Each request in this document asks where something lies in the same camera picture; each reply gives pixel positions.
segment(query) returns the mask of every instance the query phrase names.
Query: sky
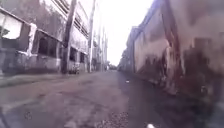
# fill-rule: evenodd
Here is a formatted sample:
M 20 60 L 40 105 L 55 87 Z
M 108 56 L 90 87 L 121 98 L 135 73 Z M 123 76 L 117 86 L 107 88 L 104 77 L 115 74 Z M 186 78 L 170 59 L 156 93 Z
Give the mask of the sky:
M 102 16 L 108 34 L 107 59 L 118 65 L 132 26 L 144 19 L 153 0 L 102 0 Z

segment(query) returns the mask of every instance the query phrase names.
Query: asphalt road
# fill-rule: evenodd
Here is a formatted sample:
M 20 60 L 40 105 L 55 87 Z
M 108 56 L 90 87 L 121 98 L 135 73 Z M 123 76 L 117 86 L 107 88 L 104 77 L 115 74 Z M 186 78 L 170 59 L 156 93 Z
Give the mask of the asphalt road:
M 117 71 L 0 89 L 0 128 L 202 128 L 195 101 Z

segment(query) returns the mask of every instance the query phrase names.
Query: old building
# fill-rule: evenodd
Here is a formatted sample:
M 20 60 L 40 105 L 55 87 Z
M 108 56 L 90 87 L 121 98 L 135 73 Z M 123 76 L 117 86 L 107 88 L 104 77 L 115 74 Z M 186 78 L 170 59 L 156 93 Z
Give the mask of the old building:
M 2 73 L 59 72 L 70 0 L 7 0 L 0 3 Z M 69 44 L 69 70 L 87 69 L 93 1 L 78 1 Z
M 218 95 L 224 73 L 223 10 L 222 0 L 155 0 L 133 39 L 136 73 L 166 79 L 165 88 L 176 88 L 174 93 Z
M 100 1 L 96 2 L 93 21 L 93 47 L 92 47 L 92 71 L 102 71 L 107 63 L 108 37 Z

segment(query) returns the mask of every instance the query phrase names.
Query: pole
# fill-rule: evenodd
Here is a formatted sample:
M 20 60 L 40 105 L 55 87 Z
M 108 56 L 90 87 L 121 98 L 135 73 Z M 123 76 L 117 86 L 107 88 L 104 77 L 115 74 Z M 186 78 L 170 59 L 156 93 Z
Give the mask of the pole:
M 93 17 L 95 12 L 95 4 L 96 0 L 93 0 L 93 6 L 92 6 L 92 12 L 90 15 L 90 22 L 89 22 L 89 40 L 88 40 L 88 63 L 87 63 L 87 70 L 90 73 L 91 72 L 91 63 L 92 63 L 92 45 L 93 45 Z
M 62 74 L 67 74 L 67 72 L 68 72 L 68 62 L 69 62 L 70 46 L 71 46 L 71 44 L 69 42 L 69 38 L 70 38 L 71 27 L 72 27 L 74 19 L 75 19 L 74 13 L 75 13 L 76 4 L 77 4 L 77 0 L 71 1 L 68 19 L 66 22 L 65 34 L 64 34 L 64 38 L 63 38 L 63 50 L 62 50 L 63 56 L 62 56 L 62 62 L 61 62 L 61 73 Z

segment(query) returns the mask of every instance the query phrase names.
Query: sidewalk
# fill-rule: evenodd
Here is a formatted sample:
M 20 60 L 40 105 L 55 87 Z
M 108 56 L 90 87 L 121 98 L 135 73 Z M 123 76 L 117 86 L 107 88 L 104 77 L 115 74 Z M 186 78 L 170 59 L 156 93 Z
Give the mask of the sidewalk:
M 22 84 L 30 84 L 39 81 L 48 81 L 68 78 L 74 75 L 61 75 L 61 74 L 23 74 L 15 76 L 0 76 L 0 88 L 17 86 Z

